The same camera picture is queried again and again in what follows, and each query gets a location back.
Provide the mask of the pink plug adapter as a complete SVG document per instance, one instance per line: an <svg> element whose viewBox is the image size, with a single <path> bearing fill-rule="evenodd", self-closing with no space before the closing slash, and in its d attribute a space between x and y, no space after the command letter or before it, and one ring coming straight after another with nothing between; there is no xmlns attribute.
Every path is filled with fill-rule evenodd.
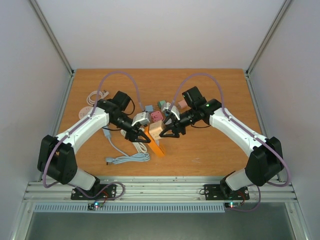
<svg viewBox="0 0 320 240"><path fill-rule="evenodd" d="M161 111L154 111L150 114L151 120L155 123L164 119Z"/></svg>

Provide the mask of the light blue usb charger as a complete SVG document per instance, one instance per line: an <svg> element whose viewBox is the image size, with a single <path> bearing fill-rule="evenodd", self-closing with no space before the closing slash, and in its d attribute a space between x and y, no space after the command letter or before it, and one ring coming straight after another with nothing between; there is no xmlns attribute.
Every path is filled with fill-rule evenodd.
<svg viewBox="0 0 320 240"><path fill-rule="evenodd" d="M154 105L146 105L145 106L145 111L147 112L147 113L153 113L153 112L155 112L157 109L156 109L156 107L154 106Z"/></svg>

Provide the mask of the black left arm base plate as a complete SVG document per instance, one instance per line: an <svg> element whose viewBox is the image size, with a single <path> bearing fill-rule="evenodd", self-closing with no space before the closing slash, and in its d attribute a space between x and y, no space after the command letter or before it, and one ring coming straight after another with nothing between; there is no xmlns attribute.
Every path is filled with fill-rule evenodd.
<svg viewBox="0 0 320 240"><path fill-rule="evenodd" d="M70 199L74 201L99 200L105 198L114 198L116 193L117 185L114 183L95 183L90 190L84 190L80 187L73 188Z"/></svg>

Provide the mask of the right controller board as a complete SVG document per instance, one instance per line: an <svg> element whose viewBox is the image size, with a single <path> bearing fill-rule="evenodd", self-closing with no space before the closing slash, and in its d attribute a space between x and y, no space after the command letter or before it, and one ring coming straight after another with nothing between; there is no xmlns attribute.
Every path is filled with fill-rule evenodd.
<svg viewBox="0 0 320 240"><path fill-rule="evenodd" d="M235 209L235 208L240 208L243 204L244 204L243 202L231 201L231 202L225 202L224 206L229 209Z"/></svg>

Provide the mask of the teal plug adapter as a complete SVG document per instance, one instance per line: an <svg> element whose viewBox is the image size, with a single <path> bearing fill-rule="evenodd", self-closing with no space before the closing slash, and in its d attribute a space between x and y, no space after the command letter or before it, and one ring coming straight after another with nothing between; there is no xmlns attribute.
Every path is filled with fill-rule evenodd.
<svg viewBox="0 0 320 240"><path fill-rule="evenodd" d="M170 118L166 118L165 121L164 121L164 124L165 125L168 125L172 122L172 120Z"/></svg>

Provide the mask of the left controller board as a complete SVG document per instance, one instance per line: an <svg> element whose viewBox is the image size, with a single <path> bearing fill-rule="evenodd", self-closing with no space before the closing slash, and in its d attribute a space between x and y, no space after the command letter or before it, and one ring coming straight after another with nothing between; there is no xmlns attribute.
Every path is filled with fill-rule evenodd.
<svg viewBox="0 0 320 240"><path fill-rule="evenodd" d="M97 211L98 209L102 208L103 206L104 206L104 204L100 203L100 202L88 203L87 210L88 211Z"/></svg>

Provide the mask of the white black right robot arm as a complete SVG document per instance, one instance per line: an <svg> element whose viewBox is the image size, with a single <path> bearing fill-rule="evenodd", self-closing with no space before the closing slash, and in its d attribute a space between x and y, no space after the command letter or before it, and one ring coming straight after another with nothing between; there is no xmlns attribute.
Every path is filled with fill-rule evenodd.
<svg viewBox="0 0 320 240"><path fill-rule="evenodd" d="M220 181L224 199L234 197L239 189L249 185L258 187L266 184L284 169L281 162L282 146L276 137L266 138L238 121L222 103L216 99L206 100L194 86L182 94L187 106L183 113L166 102L161 111L171 123L159 134L162 138L179 138L186 134L186 128L199 121L218 129L237 144L248 157L245 168L234 171Z"/></svg>

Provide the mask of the green small plug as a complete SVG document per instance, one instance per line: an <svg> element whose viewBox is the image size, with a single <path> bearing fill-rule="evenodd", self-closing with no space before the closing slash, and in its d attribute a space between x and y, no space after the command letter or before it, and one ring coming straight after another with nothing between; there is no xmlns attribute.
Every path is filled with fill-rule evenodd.
<svg viewBox="0 0 320 240"><path fill-rule="evenodd" d="M157 102L158 108L160 109L165 103L166 103L165 100L160 100L160 101L158 101L158 102Z"/></svg>

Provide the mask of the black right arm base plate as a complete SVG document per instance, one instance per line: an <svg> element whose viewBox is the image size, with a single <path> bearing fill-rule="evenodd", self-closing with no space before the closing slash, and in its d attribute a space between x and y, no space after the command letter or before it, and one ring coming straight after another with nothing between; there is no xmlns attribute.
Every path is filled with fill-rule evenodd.
<svg viewBox="0 0 320 240"><path fill-rule="evenodd" d="M240 201L250 199L247 187L242 187L239 190L231 190L224 193L219 184L205 184L198 193L204 196L206 201Z"/></svg>

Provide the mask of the round beige power strip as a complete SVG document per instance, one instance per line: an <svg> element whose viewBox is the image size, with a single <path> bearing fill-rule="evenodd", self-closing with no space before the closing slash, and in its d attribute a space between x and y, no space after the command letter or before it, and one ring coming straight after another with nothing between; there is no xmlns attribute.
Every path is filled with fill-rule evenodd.
<svg viewBox="0 0 320 240"><path fill-rule="evenodd" d="M78 113L78 118L81 120L83 118L89 117L91 115L92 110L93 110L92 106L83 107Z"/></svg>

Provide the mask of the orange power strip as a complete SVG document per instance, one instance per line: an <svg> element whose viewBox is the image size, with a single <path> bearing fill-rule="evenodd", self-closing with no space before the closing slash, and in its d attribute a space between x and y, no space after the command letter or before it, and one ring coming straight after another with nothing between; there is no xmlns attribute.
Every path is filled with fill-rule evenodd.
<svg viewBox="0 0 320 240"><path fill-rule="evenodd" d="M149 133L149 126L145 127L144 133L150 139L150 142L147 145L153 151L153 153L159 158L164 157L165 156L165 150L164 150L163 146L159 143L159 141L155 140L151 136L151 134Z"/></svg>

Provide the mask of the controller board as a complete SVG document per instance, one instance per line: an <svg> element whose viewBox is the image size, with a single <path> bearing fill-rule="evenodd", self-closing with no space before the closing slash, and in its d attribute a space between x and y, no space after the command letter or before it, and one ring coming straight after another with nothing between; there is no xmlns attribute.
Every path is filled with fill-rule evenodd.
<svg viewBox="0 0 320 240"><path fill-rule="evenodd" d="M103 206L104 206L104 204L100 203L100 202L88 203L87 210L88 211L97 211L98 209L102 208Z"/></svg>
<svg viewBox="0 0 320 240"><path fill-rule="evenodd" d="M243 202L231 201L231 202L225 202L224 206L229 209L235 209L235 208L240 208L243 204L244 204Z"/></svg>

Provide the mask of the pink small plug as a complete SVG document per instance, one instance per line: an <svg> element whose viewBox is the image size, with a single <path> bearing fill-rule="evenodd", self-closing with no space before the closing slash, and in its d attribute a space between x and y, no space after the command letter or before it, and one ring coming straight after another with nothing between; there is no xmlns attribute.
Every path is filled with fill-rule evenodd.
<svg viewBox="0 0 320 240"><path fill-rule="evenodd" d="M185 101L185 100L181 100L181 101L179 101L178 103L177 103L177 107L179 108L179 109L184 109L184 108L186 108L188 105L187 105L187 102Z"/></svg>

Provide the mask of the beige cube plug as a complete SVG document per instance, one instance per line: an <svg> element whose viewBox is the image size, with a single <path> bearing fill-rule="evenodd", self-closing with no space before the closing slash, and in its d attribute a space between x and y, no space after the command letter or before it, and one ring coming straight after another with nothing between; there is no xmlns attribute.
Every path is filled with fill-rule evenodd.
<svg viewBox="0 0 320 240"><path fill-rule="evenodd" d="M149 125L148 133L155 140L160 140L160 133L165 129L165 124L159 120Z"/></svg>

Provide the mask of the aluminium rail frame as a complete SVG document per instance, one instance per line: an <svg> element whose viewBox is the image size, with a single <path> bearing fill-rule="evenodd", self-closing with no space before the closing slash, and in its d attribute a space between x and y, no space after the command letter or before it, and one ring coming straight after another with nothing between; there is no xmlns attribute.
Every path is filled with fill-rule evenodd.
<svg viewBox="0 0 320 240"><path fill-rule="evenodd" d="M198 87L207 99L224 102L227 110L256 133L260 132L247 80L242 69L78 69L64 105L59 133L79 120L85 96L92 90L128 94L135 115L160 100L181 100L182 92ZM105 163L117 148L132 154L133 145L118 131L108 141L100 127L76 148L76 163L103 184L116 184L117 199L109 203L222 203L223 213L63 213L34 212L37 203L88 203L71 200L72 187L27 184L15 239L24 240L309 240L311 235L293 185L282 187L283 173L260 188L248 186L249 200L226 208L225 200L206 200L199 190L243 169L248 156L229 137L204 122L187 127L179 138L162 138L164 157L154 153L147 162Z"/></svg>

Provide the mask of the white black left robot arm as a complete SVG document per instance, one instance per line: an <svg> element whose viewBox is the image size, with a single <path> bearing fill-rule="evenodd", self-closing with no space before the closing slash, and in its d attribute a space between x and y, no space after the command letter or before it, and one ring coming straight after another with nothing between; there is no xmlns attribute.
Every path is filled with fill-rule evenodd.
<svg viewBox="0 0 320 240"><path fill-rule="evenodd" d="M72 127L42 139L37 169L42 172L42 184L46 189L62 184L82 190L89 199L100 195L100 180L78 166L76 155L96 132L109 124L125 131L124 138L132 143L151 142L141 123L125 112L131 100L122 91L118 91L113 98L98 99L88 114Z"/></svg>

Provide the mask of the grey blue strip base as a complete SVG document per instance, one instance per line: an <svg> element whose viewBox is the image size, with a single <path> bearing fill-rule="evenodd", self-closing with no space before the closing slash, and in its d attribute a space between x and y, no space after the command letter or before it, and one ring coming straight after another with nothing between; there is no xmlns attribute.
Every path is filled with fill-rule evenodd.
<svg viewBox="0 0 320 240"><path fill-rule="evenodd" d="M112 135L111 135L111 131L110 131L107 127L103 127L102 130L103 130L104 136L105 136L107 139L110 139L111 136L112 136Z"/></svg>

